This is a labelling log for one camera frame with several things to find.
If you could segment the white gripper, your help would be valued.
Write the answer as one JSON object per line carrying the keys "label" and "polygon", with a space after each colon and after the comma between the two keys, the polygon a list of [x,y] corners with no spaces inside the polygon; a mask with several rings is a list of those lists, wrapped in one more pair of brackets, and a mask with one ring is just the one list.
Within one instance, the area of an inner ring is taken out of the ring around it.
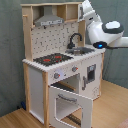
{"label": "white gripper", "polygon": [[85,0],[82,3],[82,7],[83,7],[83,18],[87,24],[91,24],[93,21],[95,22],[101,21],[100,16],[93,9],[89,0]]}

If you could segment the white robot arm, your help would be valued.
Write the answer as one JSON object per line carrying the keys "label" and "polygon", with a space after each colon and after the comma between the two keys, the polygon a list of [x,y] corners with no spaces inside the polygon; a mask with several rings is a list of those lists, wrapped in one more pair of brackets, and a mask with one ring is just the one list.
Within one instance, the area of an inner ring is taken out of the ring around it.
{"label": "white robot arm", "polygon": [[124,27],[118,21],[103,23],[89,0],[82,3],[83,18],[86,22],[91,44],[97,48],[128,48],[128,37],[124,37]]}

